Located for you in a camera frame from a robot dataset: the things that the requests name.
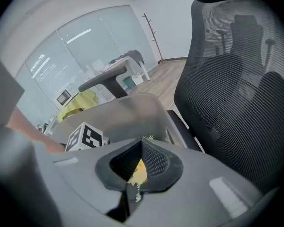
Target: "glass wall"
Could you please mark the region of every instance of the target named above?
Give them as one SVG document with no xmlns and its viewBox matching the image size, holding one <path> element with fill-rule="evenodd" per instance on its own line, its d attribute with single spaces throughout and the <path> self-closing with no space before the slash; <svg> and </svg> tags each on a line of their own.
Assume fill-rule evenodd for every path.
<svg viewBox="0 0 284 227">
<path fill-rule="evenodd" d="M 25 89 L 18 105 L 20 110 L 33 124 L 43 124 L 63 109 L 57 98 L 64 90 L 75 96 L 81 84 L 99 75 L 112 60 L 129 50 L 142 54 L 147 70 L 157 65 L 145 33 L 129 6 L 102 9 L 65 24 L 31 53 L 17 75 L 17 81 Z M 133 59 L 128 63 L 134 73 L 142 73 Z M 131 75 L 132 70 L 128 70 L 117 78 L 124 89 L 123 79 Z M 99 104 L 114 99 L 102 85 L 91 90 L 96 92 Z"/>
</svg>

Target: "chair armrest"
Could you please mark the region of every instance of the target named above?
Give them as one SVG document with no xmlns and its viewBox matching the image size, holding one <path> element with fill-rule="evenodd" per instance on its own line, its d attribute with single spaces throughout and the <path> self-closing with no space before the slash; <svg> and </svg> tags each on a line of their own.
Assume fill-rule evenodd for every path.
<svg viewBox="0 0 284 227">
<path fill-rule="evenodd" d="M 102 84 L 105 86 L 116 98 L 127 96 L 128 94 L 117 82 L 116 77 L 127 72 L 126 66 L 118 66 L 117 68 L 106 71 L 93 79 L 83 83 L 79 87 L 79 91 L 83 92 L 93 86 Z"/>
<path fill-rule="evenodd" d="M 179 116 L 175 113 L 175 111 L 167 110 L 167 113 L 170 115 L 172 121 L 175 123 L 187 147 L 189 149 L 202 151 L 198 143 L 195 141 L 194 137 L 192 136 L 192 134 L 186 128 L 185 124 L 182 122 Z"/>
</svg>

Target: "mesh chair back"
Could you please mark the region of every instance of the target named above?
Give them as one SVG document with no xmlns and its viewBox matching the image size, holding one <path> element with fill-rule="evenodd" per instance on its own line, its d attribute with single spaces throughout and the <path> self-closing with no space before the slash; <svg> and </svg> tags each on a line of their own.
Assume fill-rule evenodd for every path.
<svg viewBox="0 0 284 227">
<path fill-rule="evenodd" d="M 175 104 L 205 152 L 263 193 L 284 165 L 284 27 L 260 0 L 192 5 Z"/>
</svg>

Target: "yellow object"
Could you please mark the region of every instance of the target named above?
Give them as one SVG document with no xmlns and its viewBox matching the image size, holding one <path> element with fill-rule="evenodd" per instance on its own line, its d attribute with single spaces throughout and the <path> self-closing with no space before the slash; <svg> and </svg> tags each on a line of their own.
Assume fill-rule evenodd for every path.
<svg viewBox="0 0 284 227">
<path fill-rule="evenodd" d="M 127 183 L 138 183 L 142 184 L 147 181 L 147 173 L 146 173 L 146 167 L 142 161 L 142 159 L 139 161 L 133 175 L 128 180 Z"/>
<path fill-rule="evenodd" d="M 61 123 L 68 116 L 81 112 L 81 109 L 86 110 L 94 107 L 99 103 L 99 98 L 92 90 L 85 90 L 78 93 L 58 114 L 57 121 Z"/>
</svg>

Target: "black mesh backrest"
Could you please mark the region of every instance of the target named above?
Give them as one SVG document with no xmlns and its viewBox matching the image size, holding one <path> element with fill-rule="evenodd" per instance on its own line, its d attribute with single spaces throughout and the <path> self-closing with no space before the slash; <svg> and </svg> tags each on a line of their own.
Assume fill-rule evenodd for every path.
<svg viewBox="0 0 284 227">
<path fill-rule="evenodd" d="M 260 0 L 192 5 L 175 104 L 207 154 L 263 193 L 284 164 L 284 27 Z"/>
</svg>

